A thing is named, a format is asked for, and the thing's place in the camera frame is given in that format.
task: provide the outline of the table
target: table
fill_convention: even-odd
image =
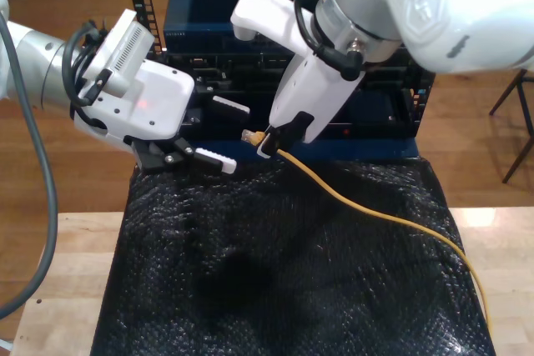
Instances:
[[[488,295],[497,354],[534,354],[534,208],[451,212]],[[56,255],[26,304],[13,356],[89,355],[122,217],[59,215]]]

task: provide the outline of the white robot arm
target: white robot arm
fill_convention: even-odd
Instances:
[[[0,7],[7,16],[7,1],[0,0]],[[77,129],[133,153],[147,171],[191,162],[205,165],[211,172],[232,173],[236,167],[233,159],[194,148],[179,137],[195,82],[186,73],[145,59],[154,37],[134,19],[135,12],[124,11],[83,73],[79,93],[74,92],[74,77],[64,77],[64,73],[76,64],[79,50],[75,45],[85,33],[80,33],[68,51],[68,43],[60,39],[8,22],[31,105],[72,117]],[[98,30],[89,24],[86,33],[98,36]],[[68,96],[67,87],[72,87],[73,95]],[[2,98],[18,99],[4,46],[0,49]],[[230,101],[220,101],[222,106],[233,106]]]
[[[313,141],[363,76],[342,77],[310,40],[353,59],[359,53],[366,63],[385,61],[404,42],[434,73],[534,67],[534,0],[319,0],[313,14],[303,11],[304,24],[295,17],[299,10],[290,0],[239,0],[232,15],[237,38],[259,32],[295,52],[262,156],[295,140]]]

